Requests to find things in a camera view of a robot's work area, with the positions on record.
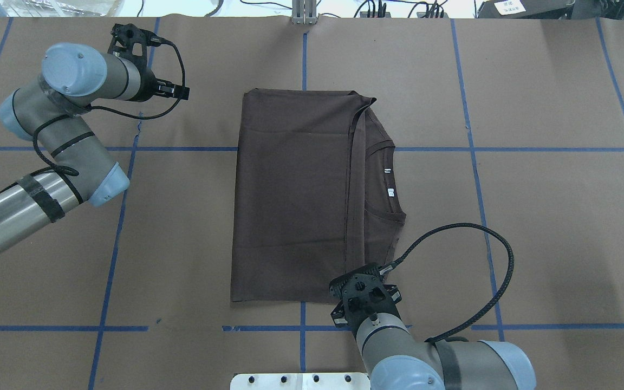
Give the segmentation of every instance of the white bracket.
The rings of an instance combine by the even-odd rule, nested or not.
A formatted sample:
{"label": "white bracket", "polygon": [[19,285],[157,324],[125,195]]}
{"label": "white bracket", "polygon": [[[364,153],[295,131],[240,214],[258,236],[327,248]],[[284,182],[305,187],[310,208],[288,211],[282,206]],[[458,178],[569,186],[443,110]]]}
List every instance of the white bracket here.
{"label": "white bracket", "polygon": [[369,390],[364,373],[238,374],[230,390]]}
{"label": "white bracket", "polygon": [[293,24],[317,24],[317,0],[292,0]]}

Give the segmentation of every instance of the white mounting plate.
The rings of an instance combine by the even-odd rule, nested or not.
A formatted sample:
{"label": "white mounting plate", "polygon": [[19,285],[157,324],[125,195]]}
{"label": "white mounting plate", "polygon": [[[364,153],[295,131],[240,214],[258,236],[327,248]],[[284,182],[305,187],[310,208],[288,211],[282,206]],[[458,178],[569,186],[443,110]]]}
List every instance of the white mounting plate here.
{"label": "white mounting plate", "polygon": [[369,390],[365,373],[280,373],[238,374],[230,381],[230,390]]}

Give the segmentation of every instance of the black cloth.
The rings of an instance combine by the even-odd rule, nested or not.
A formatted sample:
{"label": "black cloth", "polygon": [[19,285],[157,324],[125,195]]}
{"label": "black cloth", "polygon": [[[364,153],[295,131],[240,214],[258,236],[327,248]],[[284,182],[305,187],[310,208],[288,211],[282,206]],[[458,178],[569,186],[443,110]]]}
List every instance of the black cloth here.
{"label": "black cloth", "polygon": [[245,94],[232,301],[334,303],[334,277],[392,260],[406,215],[374,101],[353,91]]}

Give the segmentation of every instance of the blue joint cap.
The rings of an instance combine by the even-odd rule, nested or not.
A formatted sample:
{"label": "blue joint cap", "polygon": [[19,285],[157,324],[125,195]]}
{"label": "blue joint cap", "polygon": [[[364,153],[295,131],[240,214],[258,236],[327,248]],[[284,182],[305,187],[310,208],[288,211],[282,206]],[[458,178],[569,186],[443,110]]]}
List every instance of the blue joint cap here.
{"label": "blue joint cap", "polygon": [[86,96],[102,87],[107,63],[99,51],[85,44],[57,43],[42,60],[42,77],[66,96]]}
{"label": "blue joint cap", "polygon": [[512,373],[512,377],[515,378],[518,390],[534,390],[536,388],[536,373],[527,354],[521,348],[506,341],[478,341],[487,344],[505,362],[510,373]]}
{"label": "blue joint cap", "polygon": [[100,186],[91,195],[89,201],[95,207],[100,207],[108,200],[124,192],[126,188],[129,188],[129,178],[124,175],[124,171],[119,167],[119,163],[115,162],[112,169],[109,170],[107,176],[100,183]]}
{"label": "blue joint cap", "polygon": [[372,390],[444,390],[435,368],[413,356],[394,355],[379,361],[369,377]]}
{"label": "blue joint cap", "polygon": [[2,104],[0,104],[0,121],[2,121],[6,130],[14,133],[16,137],[24,141],[32,141],[33,136],[25,132],[18,118],[16,118],[16,113],[14,113],[13,96],[15,94],[16,92],[10,94],[8,98],[4,99]]}

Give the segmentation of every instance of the white paper label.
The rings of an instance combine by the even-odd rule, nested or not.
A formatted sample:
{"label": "white paper label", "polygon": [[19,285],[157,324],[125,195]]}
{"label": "white paper label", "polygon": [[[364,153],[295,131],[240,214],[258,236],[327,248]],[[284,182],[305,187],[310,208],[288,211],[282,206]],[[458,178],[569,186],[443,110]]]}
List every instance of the white paper label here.
{"label": "white paper label", "polygon": [[527,11],[520,0],[495,3],[495,8],[497,8],[497,12],[500,12],[500,15],[513,15]]}

